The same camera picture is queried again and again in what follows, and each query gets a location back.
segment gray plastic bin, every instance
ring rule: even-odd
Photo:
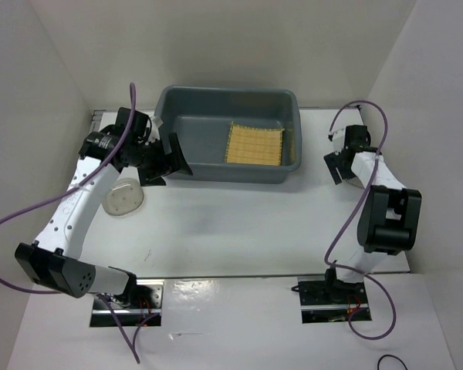
[[[217,89],[170,86],[155,110],[163,125],[164,145],[175,132],[194,176],[173,173],[179,180],[282,183],[302,161],[300,112],[293,92],[283,89]],[[281,166],[226,163],[230,124],[285,128]]]

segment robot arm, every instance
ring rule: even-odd
[[[36,284],[80,298],[86,293],[107,293],[118,301],[133,303],[144,295],[134,274],[114,267],[79,261],[87,234],[103,198],[124,167],[137,168],[140,184],[165,185],[162,176],[175,171],[192,174],[181,152],[177,135],[168,136],[171,153],[161,140],[149,141],[149,116],[135,112],[130,132],[111,162],[89,183],[79,182],[92,173],[115,147],[125,130],[130,111],[120,108],[115,125],[85,138],[69,189],[79,189],[62,199],[51,220],[32,244],[21,243],[15,258]]]
[[[334,182],[338,184],[358,177],[367,188],[376,152],[376,148],[370,146],[367,127],[347,126],[330,135],[330,139],[334,152],[325,156],[324,160]],[[398,181],[384,162],[384,157],[379,155],[377,173],[357,227],[361,248],[340,263],[370,273],[381,261],[401,251],[409,251],[415,242],[420,206],[420,192],[407,189]],[[356,284],[363,280],[362,275],[352,271],[336,269],[336,273],[334,280],[340,283]]]

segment mesh sponge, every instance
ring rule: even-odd
[[[226,163],[281,164],[284,129],[257,129],[232,122],[226,146]]]

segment purple cable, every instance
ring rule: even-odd
[[[127,125],[125,126],[125,130],[123,131],[123,134],[118,140],[118,143],[116,146],[113,148],[113,150],[108,154],[108,156],[103,160],[103,162],[100,163],[100,165],[92,172],[90,173],[87,177],[85,177],[80,183],[79,186],[82,187],[86,185],[89,181],[91,181],[115,156],[117,151],[120,149],[122,146],[124,140],[127,138],[127,135],[129,134],[130,131],[130,126],[132,126],[132,121],[133,121],[133,115],[135,114],[136,110],[136,86],[131,83],[130,84],[130,115],[129,119],[127,121]],[[37,210],[38,208],[47,206],[48,204],[55,203],[58,200],[61,200],[62,198],[68,197],[72,194],[74,194],[79,188],[78,187],[73,187],[70,190],[67,190],[65,193],[60,194],[59,196],[50,198],[48,200],[44,200],[43,202],[33,204],[32,206],[29,206],[27,208],[24,208],[23,210],[18,210],[17,212],[14,212],[13,214],[9,214],[8,216],[3,217],[0,219],[0,225],[4,224],[7,221],[10,221],[18,216],[22,216],[23,214],[27,214],[28,212],[31,212],[33,210]],[[16,291],[21,291],[23,293],[30,293],[30,294],[58,294],[58,291],[34,291],[32,289],[27,289],[27,288],[21,288],[18,287],[17,285],[14,285],[12,283],[9,283],[8,281],[2,279],[0,277],[0,284],[5,285],[6,287],[9,287],[11,289],[14,289]]]
[[[379,357],[379,361],[377,361],[377,370],[380,370],[380,363],[381,363],[385,358],[388,358],[388,357],[389,357],[389,358],[394,358],[394,359],[398,360],[398,361],[403,365],[403,367],[405,368],[405,370],[408,370],[407,364],[405,364],[401,358],[399,358],[399,357],[397,357],[397,356],[395,356],[395,355],[390,355],[390,354],[382,355],[382,356]]]
[[[125,342],[127,343],[127,345],[129,346],[130,350],[132,351],[132,354],[134,356],[134,358],[136,359],[136,362],[137,364],[139,365],[140,364],[140,358],[139,358],[139,355],[137,354],[137,350],[136,350],[136,339],[137,339],[137,333],[139,332],[139,330],[144,326],[144,324],[146,324],[150,319],[152,319],[154,316],[157,316],[157,314],[150,314],[148,317],[146,317],[138,326],[137,326],[137,329],[136,331],[133,333],[133,338],[132,338],[132,343],[130,343],[130,339],[129,337],[127,337],[127,333],[125,332],[125,330],[123,329],[123,326],[122,326],[122,323],[120,322],[120,319],[118,318],[117,314],[115,313],[114,309],[110,306],[110,303],[108,302],[108,300],[106,299],[106,297],[104,297],[102,294],[97,294],[96,295],[101,301],[103,301],[103,303],[108,307],[108,310],[110,310],[110,313],[113,317],[113,320],[115,321],[115,324],[117,324],[117,327],[118,327],[118,330],[120,330],[120,333],[122,333],[122,336],[123,336],[123,339],[125,340]]]
[[[384,113],[384,111],[382,110],[382,108],[380,106],[378,106],[376,103],[374,102],[371,102],[370,100],[354,100],[352,102],[349,102],[347,104],[345,104],[343,107],[341,107],[341,109],[338,111],[338,113],[334,116],[334,119],[333,121],[331,122],[331,126],[330,126],[330,133],[332,132],[333,130],[333,127],[334,127],[334,123],[336,122],[336,120],[338,119],[338,116],[341,114],[342,111],[344,111],[348,106],[352,105],[352,104],[360,104],[360,103],[364,103],[364,104],[369,104],[371,106],[373,106],[374,108],[376,108],[379,113],[381,114],[381,116],[383,117],[383,120],[384,120],[384,134],[383,134],[383,137],[382,139],[380,140],[380,143],[379,143],[379,146],[377,147],[377,150],[376,150],[376,156],[375,156],[375,163],[374,163],[374,167],[373,167],[373,171],[372,171],[372,174],[370,175],[370,179],[369,179],[369,183],[367,184],[367,186],[365,187],[365,189],[363,190],[363,193],[362,193],[362,197],[360,197],[357,205],[355,206],[355,208],[353,208],[353,211],[352,213],[348,216],[348,219],[345,221],[345,223],[343,224],[343,226],[341,227],[340,231],[338,231],[338,234],[334,237],[333,239],[333,242],[331,243],[330,247],[328,248],[327,252],[326,252],[326,255],[324,256],[324,263],[327,264],[328,266],[330,267],[338,267],[338,268],[344,268],[345,270],[350,270],[350,271],[353,271],[353,272],[356,272],[358,274],[361,274],[363,275],[365,278],[373,281],[375,284],[377,284],[379,286],[379,288],[382,289],[382,291],[385,293],[386,297],[387,297],[387,300],[389,301],[390,303],[390,306],[391,306],[391,310],[393,312],[393,321],[391,322],[391,326],[381,335],[376,335],[375,337],[369,337],[367,335],[363,335],[361,333],[359,333],[355,327],[353,326],[353,323],[352,323],[352,318],[354,315],[357,314],[357,311],[355,312],[352,312],[352,314],[350,314],[350,316],[348,317],[348,325],[350,326],[350,328],[352,329],[352,331],[358,335],[359,337],[363,338],[363,339],[367,339],[367,340],[370,340],[370,341],[376,341],[378,339],[382,339],[382,338],[386,338],[394,329],[394,326],[396,325],[396,318],[397,318],[397,315],[396,315],[396,307],[394,305],[394,301],[393,301],[393,298],[390,296],[389,292],[387,291],[387,289],[379,282],[377,281],[374,277],[370,276],[369,274],[366,274],[365,272],[363,272],[362,270],[359,270],[355,267],[351,267],[351,266],[346,266],[344,264],[337,264],[335,261],[334,262],[330,262],[329,259],[330,259],[330,255],[331,253],[333,252],[333,249],[334,247],[336,246],[336,244],[338,243],[338,241],[340,240],[340,238],[342,237],[342,235],[344,234],[344,232],[346,231],[346,229],[349,227],[349,225],[351,224],[351,222],[353,221],[353,219],[355,218],[355,216],[357,215],[358,211],[360,210],[360,208],[362,207],[363,203],[365,202],[365,199],[367,198],[367,195],[369,194],[369,191],[370,191],[370,186],[372,185],[373,183],[373,180],[374,178],[376,177],[376,174],[377,174],[377,168],[379,167],[379,154],[380,154],[380,150],[382,149],[383,145],[384,145],[384,142],[386,141],[386,137],[387,137],[387,128],[388,128],[388,125],[387,125],[387,117],[386,117],[386,113]]]

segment purple wire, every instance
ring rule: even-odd
[[[130,84],[130,115],[129,119],[127,121],[127,125],[125,126],[125,130],[123,131],[123,134],[118,140],[118,143],[116,146],[113,148],[113,150],[108,154],[108,156],[101,162],[101,164],[92,172],[90,173],[87,177],[85,177],[80,183],[79,186],[82,187],[86,185],[89,181],[91,181],[115,156],[117,151],[120,149],[122,146],[124,140],[127,138],[127,135],[129,134],[130,127],[132,126],[132,121],[133,121],[133,115],[135,114],[136,110],[136,86],[133,84],[133,82]],[[43,202],[33,204],[32,206],[29,206],[27,208],[24,208],[23,210],[18,210],[17,212],[14,212],[13,214],[9,214],[8,216],[3,217],[0,219],[0,225],[4,224],[7,221],[10,221],[18,216],[22,216],[23,214],[27,214],[33,210],[37,210],[38,208],[44,207],[48,204],[55,203],[58,200],[61,200],[62,198],[68,197],[72,194],[74,194],[79,188],[78,187],[73,187],[72,189],[67,190],[65,193],[62,193],[56,197],[44,200]],[[30,293],[30,294],[58,294],[58,291],[35,291],[32,289],[27,289],[27,288],[21,288],[17,285],[14,285],[12,283],[9,283],[8,281],[4,280],[3,278],[0,277],[0,284],[5,285],[8,288],[14,289],[15,291],[21,291],[23,293]]]
[[[118,327],[118,330],[120,330],[120,333],[122,333],[122,336],[123,336],[123,339],[125,340],[125,342],[127,343],[127,345],[129,346],[130,350],[132,351],[132,354],[133,356],[135,357],[136,359],[136,362],[137,364],[140,364],[140,359],[139,359],[139,355],[137,354],[137,351],[135,349],[135,346],[133,346],[131,343],[130,343],[130,339],[129,337],[127,337],[127,333],[124,331],[123,329],[123,326],[122,326],[122,323],[120,322],[120,319],[118,318],[117,314],[115,313],[115,311],[112,309],[112,307],[110,306],[110,303],[108,302],[108,300],[102,295],[102,294],[97,294],[96,295],[101,301],[103,301],[103,303],[108,307],[108,309],[110,310],[110,313],[113,317],[113,320],[115,320],[115,324],[117,324],[117,327]]]
[[[122,323],[120,322],[120,319],[118,318],[117,314],[115,313],[114,309],[110,306],[110,303],[104,297],[102,294],[97,294],[96,295],[103,303],[108,307],[108,310],[110,310],[110,313],[113,317],[113,320],[115,321],[115,324],[117,324],[118,330],[120,330],[120,333],[122,333],[123,339],[129,346],[130,350],[132,351],[132,354],[134,358],[136,359],[137,364],[140,364],[140,358],[139,355],[137,354],[136,350],[136,339],[137,339],[137,333],[139,333],[139,330],[146,324],[150,319],[154,318],[155,316],[158,316],[158,314],[150,314],[147,316],[138,326],[136,331],[133,333],[133,338],[132,338],[132,343],[130,343],[129,337],[127,337],[127,333],[123,329]]]
[[[140,322],[140,324],[137,326],[136,331],[133,333],[133,338],[132,338],[132,346],[134,351],[136,351],[136,339],[137,339],[137,333],[139,333],[139,330],[146,324],[150,319],[158,316],[159,314],[150,314],[147,316],[143,321]]]
[[[354,315],[357,314],[357,311],[354,311],[352,312],[352,314],[350,314],[350,316],[348,317],[348,325],[350,326],[350,328],[352,329],[352,331],[358,335],[359,337],[363,338],[363,339],[367,339],[367,340],[370,340],[370,341],[376,341],[378,339],[382,339],[382,338],[386,338],[394,329],[394,326],[396,325],[396,318],[397,318],[397,315],[396,315],[396,306],[394,305],[394,301],[393,301],[393,298],[390,296],[389,294],[389,291],[387,291],[387,289],[378,281],[376,280],[374,277],[370,276],[369,274],[366,274],[365,272],[363,272],[362,270],[359,270],[355,267],[351,267],[351,266],[346,266],[345,264],[338,264],[336,263],[335,261],[334,262],[330,262],[329,259],[330,259],[330,255],[331,253],[333,252],[333,249],[334,247],[336,246],[336,244],[338,243],[338,241],[340,240],[340,238],[343,236],[344,232],[346,231],[346,229],[349,227],[349,225],[351,224],[351,222],[353,221],[353,219],[355,218],[355,216],[357,215],[358,211],[360,210],[360,208],[362,207],[363,203],[365,202],[365,199],[367,198],[367,195],[369,195],[369,191],[370,191],[370,186],[372,185],[373,183],[373,180],[374,178],[376,177],[376,174],[377,174],[377,168],[379,167],[379,155],[380,155],[380,150],[382,149],[383,145],[384,145],[384,142],[386,141],[386,137],[387,137],[387,128],[388,128],[388,124],[387,124],[387,117],[386,117],[386,113],[384,113],[384,111],[382,110],[382,108],[380,106],[378,106],[376,103],[374,102],[371,102],[370,100],[354,100],[352,102],[349,102],[347,104],[345,104],[343,107],[341,107],[341,109],[338,111],[338,113],[334,116],[334,119],[333,121],[331,122],[331,126],[330,126],[330,133],[332,132],[333,130],[333,127],[334,127],[334,123],[336,122],[336,120],[338,119],[338,116],[341,114],[342,111],[344,111],[346,108],[348,108],[348,106],[351,106],[352,104],[360,104],[360,103],[363,103],[363,104],[369,104],[371,106],[373,106],[374,108],[376,108],[379,113],[381,114],[381,116],[383,117],[383,120],[384,120],[384,134],[383,134],[383,137],[382,139],[380,140],[380,143],[379,143],[379,146],[377,147],[377,150],[376,150],[376,156],[375,156],[375,163],[374,163],[374,166],[373,166],[373,171],[372,171],[372,174],[370,175],[370,179],[369,179],[369,183],[367,184],[367,186],[365,187],[365,189],[363,190],[363,193],[362,193],[362,197],[360,197],[360,199],[358,200],[358,203],[357,205],[355,206],[355,208],[353,208],[353,211],[352,213],[348,216],[348,219],[345,221],[345,223],[343,224],[343,226],[341,227],[340,231],[338,231],[338,234],[334,237],[333,239],[333,242],[331,243],[330,247],[328,248],[327,252],[326,252],[326,255],[324,256],[324,263],[327,264],[328,266],[330,267],[338,267],[338,268],[343,268],[345,270],[350,270],[350,271],[353,271],[353,272],[356,272],[358,274],[361,274],[363,275],[365,278],[373,281],[375,284],[377,284],[377,286],[379,286],[379,288],[382,289],[382,291],[385,293],[386,297],[387,297],[387,300],[389,301],[390,303],[390,306],[391,306],[391,310],[393,312],[393,321],[391,322],[391,325],[390,327],[381,335],[376,335],[374,337],[370,337],[370,336],[367,336],[367,335],[363,335],[361,333],[359,333],[355,327],[353,326],[353,323],[352,323],[352,318]]]

